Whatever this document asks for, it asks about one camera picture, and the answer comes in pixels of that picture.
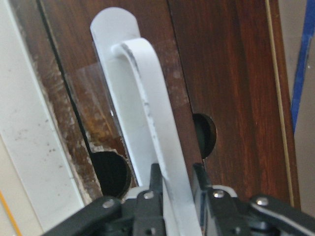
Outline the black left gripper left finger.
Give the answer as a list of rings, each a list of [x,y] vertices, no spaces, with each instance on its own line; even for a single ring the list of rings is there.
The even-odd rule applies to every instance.
[[[162,175],[151,165],[149,189],[124,203],[111,196],[94,200],[45,233],[47,236],[164,235]]]

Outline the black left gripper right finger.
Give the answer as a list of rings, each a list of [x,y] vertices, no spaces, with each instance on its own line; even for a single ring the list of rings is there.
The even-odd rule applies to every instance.
[[[213,185],[200,163],[193,165],[193,199],[205,236],[313,236],[315,219],[269,195],[241,201],[227,186]]]

